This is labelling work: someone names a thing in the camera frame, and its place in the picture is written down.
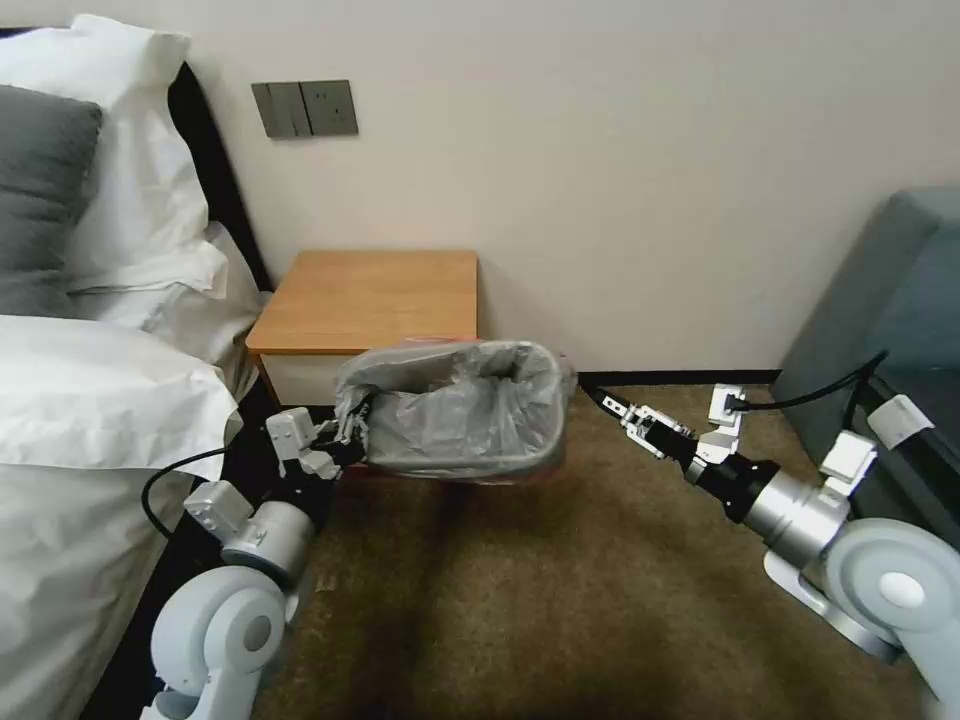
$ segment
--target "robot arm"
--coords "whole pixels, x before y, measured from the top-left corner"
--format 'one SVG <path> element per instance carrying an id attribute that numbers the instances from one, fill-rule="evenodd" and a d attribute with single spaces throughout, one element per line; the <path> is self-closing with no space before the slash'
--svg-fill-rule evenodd
<path id="1" fill-rule="evenodd" d="M 738 450 L 742 388 L 717 385 L 699 439 L 663 413 L 597 389 L 594 402 L 627 437 L 717 498 L 726 516 L 763 538 L 764 570 L 783 590 L 865 652 L 893 662 L 910 655 L 949 717 L 960 713 L 960 555 L 936 536 L 886 519 L 848 521 L 849 497 L 876 457 L 871 441 L 843 431 L 820 467 L 819 487 Z M 824 567 L 825 590 L 803 571 Z"/>
<path id="2" fill-rule="evenodd" d="M 150 653 L 165 689 L 141 720 L 243 720 L 284 631 L 313 587 L 307 549 L 334 482 L 366 457 L 371 399 L 347 418 L 314 426 L 306 408 L 267 420 L 281 481 L 256 511 L 229 482 L 204 483 L 188 514 L 223 546 L 225 567 L 187 582 L 164 605 Z"/>

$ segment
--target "trash can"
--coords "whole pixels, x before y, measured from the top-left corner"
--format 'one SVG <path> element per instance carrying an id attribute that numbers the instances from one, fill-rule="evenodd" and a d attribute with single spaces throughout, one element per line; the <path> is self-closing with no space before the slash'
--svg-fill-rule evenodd
<path id="1" fill-rule="evenodd" d="M 513 483 L 562 457 L 576 374 L 532 342 L 409 343 L 337 377 L 342 424 L 372 394 L 367 463 L 392 474 Z"/>

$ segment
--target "wooden nightstand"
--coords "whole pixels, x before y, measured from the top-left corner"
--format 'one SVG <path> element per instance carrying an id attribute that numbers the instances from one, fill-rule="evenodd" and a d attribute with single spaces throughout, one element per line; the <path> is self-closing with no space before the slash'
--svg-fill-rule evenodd
<path id="1" fill-rule="evenodd" d="M 304 252 L 247 337 L 283 405 L 330 405 L 351 356 L 408 338 L 477 335 L 470 251 Z"/>

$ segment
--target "light switch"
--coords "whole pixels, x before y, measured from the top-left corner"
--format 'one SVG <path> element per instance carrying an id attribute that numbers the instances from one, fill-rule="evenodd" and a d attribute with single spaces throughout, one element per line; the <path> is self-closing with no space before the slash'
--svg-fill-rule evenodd
<path id="1" fill-rule="evenodd" d="M 359 134 L 349 80 L 255 83 L 252 89 L 269 137 Z"/>

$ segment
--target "black cable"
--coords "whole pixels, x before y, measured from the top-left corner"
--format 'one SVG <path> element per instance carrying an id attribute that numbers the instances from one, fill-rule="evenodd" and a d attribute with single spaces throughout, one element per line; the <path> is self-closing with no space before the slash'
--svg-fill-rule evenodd
<path id="1" fill-rule="evenodd" d="M 207 450 L 206 452 L 197 453 L 196 455 L 191 455 L 188 458 L 183 460 L 177 460 L 171 465 L 167 465 L 162 470 L 157 470 L 153 475 L 147 478 L 147 482 L 143 486 L 143 490 L 140 492 L 140 505 L 143 507 L 143 514 L 147 516 L 147 520 L 150 521 L 150 524 L 153 525 L 157 532 L 163 535 L 167 540 L 173 540 L 173 533 L 167 529 L 167 526 L 160 522 L 153 510 L 150 508 L 150 490 L 153 488 L 154 483 L 157 482 L 160 478 L 166 475 L 169 472 L 176 470 L 179 467 L 184 465 L 189 465 L 192 462 L 197 460 L 203 460 L 204 458 L 213 457 L 214 455 L 223 455 L 227 449 L 225 447 L 217 448 L 216 450 Z"/>
<path id="2" fill-rule="evenodd" d="M 819 390 L 814 390 L 813 392 L 799 395 L 797 397 L 790 398 L 789 400 L 781 400 L 780 402 L 753 403 L 749 400 L 738 400 L 737 398 L 731 398 L 728 403 L 728 408 L 736 412 L 752 412 L 753 410 L 783 410 L 785 408 L 795 407 L 797 405 L 803 405 L 814 400 L 819 400 L 820 398 L 826 397 L 831 393 L 835 393 L 837 390 L 842 390 L 853 383 L 865 382 L 870 378 L 871 375 L 873 375 L 877 367 L 879 367 L 880 363 L 886 359 L 888 354 L 889 353 L 886 350 L 881 350 L 856 370 L 844 375 L 842 378 L 830 383 L 829 385 L 825 385 Z"/>

